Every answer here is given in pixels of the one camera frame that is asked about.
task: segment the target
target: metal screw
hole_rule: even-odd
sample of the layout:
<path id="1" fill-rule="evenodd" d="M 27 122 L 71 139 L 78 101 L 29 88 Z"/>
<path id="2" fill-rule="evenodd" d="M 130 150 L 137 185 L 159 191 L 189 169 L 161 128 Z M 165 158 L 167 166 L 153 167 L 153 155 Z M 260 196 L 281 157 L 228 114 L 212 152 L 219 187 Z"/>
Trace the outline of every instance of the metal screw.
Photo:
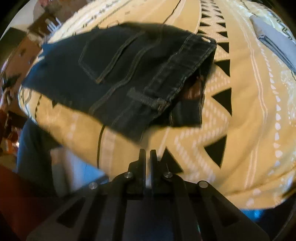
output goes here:
<path id="1" fill-rule="evenodd" d="M 132 173 L 132 172 L 126 172 L 126 173 L 124 174 L 124 177 L 125 177 L 125 178 L 132 178 L 132 177 L 133 177 L 133 173 Z"/>
<path id="2" fill-rule="evenodd" d="M 91 190 L 94 190 L 94 189 L 96 189 L 97 187 L 98 187 L 98 184 L 95 183 L 95 182 L 89 184 L 89 188 L 90 188 Z"/>
<path id="3" fill-rule="evenodd" d="M 163 174 L 163 176 L 166 177 L 166 178 L 171 178 L 173 176 L 173 174 L 171 172 L 165 172 Z"/>
<path id="4" fill-rule="evenodd" d="M 200 186 L 201 188 L 207 188 L 207 187 L 209 186 L 209 184 L 208 184 L 206 181 L 201 181 L 201 182 L 199 183 L 199 186 Z"/>

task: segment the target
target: jeans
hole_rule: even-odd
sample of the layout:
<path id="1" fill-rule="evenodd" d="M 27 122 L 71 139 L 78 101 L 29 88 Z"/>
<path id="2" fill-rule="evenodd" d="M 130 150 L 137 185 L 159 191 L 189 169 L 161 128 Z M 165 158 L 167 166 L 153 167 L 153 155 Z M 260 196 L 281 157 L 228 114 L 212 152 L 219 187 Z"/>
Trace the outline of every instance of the jeans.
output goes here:
<path id="1" fill-rule="evenodd" d="M 59 146 L 46 131 L 28 119 L 20 136 L 17 173 L 46 196 L 56 196 L 50 150 Z"/>
<path id="2" fill-rule="evenodd" d="M 43 45 L 44 59 L 23 85 L 50 98 L 53 108 L 60 103 L 82 111 L 138 142 L 189 77 L 198 73 L 206 79 L 215 50 L 215 40 L 169 25 L 95 28 Z M 193 110 L 200 124 L 200 102 Z M 178 125 L 186 125 L 186 119 L 179 118 Z"/>

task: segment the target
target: silver bolt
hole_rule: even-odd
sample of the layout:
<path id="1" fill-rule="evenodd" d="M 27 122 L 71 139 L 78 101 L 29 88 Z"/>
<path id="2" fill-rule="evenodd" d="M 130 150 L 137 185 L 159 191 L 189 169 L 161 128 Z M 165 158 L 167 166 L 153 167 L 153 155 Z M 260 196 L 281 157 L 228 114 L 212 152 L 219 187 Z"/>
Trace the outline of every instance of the silver bolt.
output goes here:
<path id="1" fill-rule="evenodd" d="M 91 190 L 94 190 L 94 189 L 96 189 L 97 187 L 98 187 L 98 184 L 95 183 L 95 182 L 89 184 L 89 188 L 90 188 Z"/>
<path id="2" fill-rule="evenodd" d="M 207 187 L 209 186 L 209 184 L 208 184 L 206 181 L 201 181 L 201 182 L 199 183 L 199 186 L 200 186 L 201 188 L 207 188 Z"/>
<path id="3" fill-rule="evenodd" d="M 124 174 L 124 177 L 125 177 L 125 178 L 132 178 L 132 177 L 133 177 L 133 173 L 132 173 L 132 172 L 126 172 L 126 173 Z"/>
<path id="4" fill-rule="evenodd" d="M 163 174 L 163 176 L 166 177 L 166 178 L 171 178 L 173 176 L 173 174 L 171 172 L 165 172 Z"/>

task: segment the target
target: patterned fabric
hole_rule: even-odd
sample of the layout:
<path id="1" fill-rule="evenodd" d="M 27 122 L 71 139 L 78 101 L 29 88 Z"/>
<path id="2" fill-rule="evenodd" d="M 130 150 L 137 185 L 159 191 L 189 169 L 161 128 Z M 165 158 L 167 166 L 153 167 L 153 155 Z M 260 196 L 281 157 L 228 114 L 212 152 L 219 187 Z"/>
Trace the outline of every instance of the patterned fabric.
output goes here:
<path id="1" fill-rule="evenodd" d="M 214 38 L 218 47 L 205 88 L 201 128 L 152 127 L 137 146 L 32 90 L 21 88 L 20 105 L 60 143 L 111 178 L 137 160 L 141 147 L 147 155 L 156 149 L 159 158 L 167 150 L 183 179 L 207 180 L 239 208 L 274 207 L 284 201 L 282 195 L 295 178 L 296 80 L 257 40 L 248 4 L 97 0 L 79 10 L 50 40 L 129 20 L 165 22 Z M 276 21 L 269 14 L 265 18 Z"/>

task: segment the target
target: folded gray cloth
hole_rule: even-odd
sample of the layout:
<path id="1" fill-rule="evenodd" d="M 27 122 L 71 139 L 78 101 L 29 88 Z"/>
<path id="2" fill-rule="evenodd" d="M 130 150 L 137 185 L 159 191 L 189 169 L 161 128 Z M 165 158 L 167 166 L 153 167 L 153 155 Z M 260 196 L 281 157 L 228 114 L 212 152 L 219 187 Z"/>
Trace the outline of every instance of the folded gray cloth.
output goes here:
<path id="1" fill-rule="evenodd" d="M 256 15 L 250 20 L 257 38 L 296 74 L 296 45 Z"/>

